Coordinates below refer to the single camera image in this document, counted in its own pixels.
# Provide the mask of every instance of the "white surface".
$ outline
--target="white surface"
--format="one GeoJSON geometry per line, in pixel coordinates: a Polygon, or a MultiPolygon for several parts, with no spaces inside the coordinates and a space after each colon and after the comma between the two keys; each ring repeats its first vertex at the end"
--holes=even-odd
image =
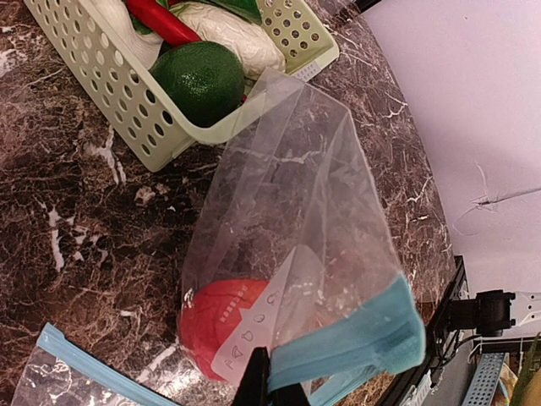
{"type": "Polygon", "coordinates": [[[520,197],[541,187],[541,2],[383,0],[365,18],[409,102],[472,292],[541,292],[541,194],[520,197]],[[497,203],[475,209],[483,200],[497,203]]]}

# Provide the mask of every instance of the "brown marble table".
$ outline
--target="brown marble table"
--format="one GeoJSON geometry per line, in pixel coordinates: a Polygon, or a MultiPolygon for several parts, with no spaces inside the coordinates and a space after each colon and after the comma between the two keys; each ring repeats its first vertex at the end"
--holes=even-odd
{"type": "MultiPolygon", "coordinates": [[[[342,51],[313,83],[352,109],[428,321],[454,267],[421,140],[358,9],[310,3],[342,51]]],[[[13,396],[46,321],[122,373],[182,400],[182,388],[170,384],[181,362],[174,293],[222,148],[194,146],[149,173],[108,131],[22,1],[0,4],[0,404],[13,396]]],[[[374,404],[390,380],[372,380],[344,404],[374,404]]]]}

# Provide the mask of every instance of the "red pepper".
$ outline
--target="red pepper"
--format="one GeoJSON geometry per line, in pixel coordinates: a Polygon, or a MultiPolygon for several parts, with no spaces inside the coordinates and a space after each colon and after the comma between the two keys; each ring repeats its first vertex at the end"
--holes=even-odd
{"type": "Polygon", "coordinates": [[[156,0],[128,0],[128,10],[172,47],[201,41],[195,31],[169,13],[156,0]]]}

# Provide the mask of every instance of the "transparent plastic bag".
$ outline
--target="transparent plastic bag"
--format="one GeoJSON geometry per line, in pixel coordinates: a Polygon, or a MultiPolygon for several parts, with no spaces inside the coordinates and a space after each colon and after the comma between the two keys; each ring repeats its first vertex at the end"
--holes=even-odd
{"type": "Polygon", "coordinates": [[[420,363],[423,323],[349,110],[267,69],[237,126],[183,264],[187,355],[238,384],[266,346],[271,390],[331,376],[312,404],[420,363]]]}
{"type": "Polygon", "coordinates": [[[47,324],[14,394],[12,406],[173,406],[67,341],[47,324]]]}

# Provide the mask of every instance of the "green plastic basket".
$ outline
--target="green plastic basket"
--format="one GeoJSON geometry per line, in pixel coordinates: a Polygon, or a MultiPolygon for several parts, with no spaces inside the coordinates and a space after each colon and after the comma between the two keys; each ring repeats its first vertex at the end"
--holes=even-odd
{"type": "MultiPolygon", "coordinates": [[[[238,110],[207,129],[191,124],[91,0],[25,4],[90,98],[152,172],[195,141],[220,144],[240,129],[238,110]]],[[[309,80],[338,58],[334,38],[303,0],[258,4],[265,31],[286,56],[288,74],[309,80]]]]}

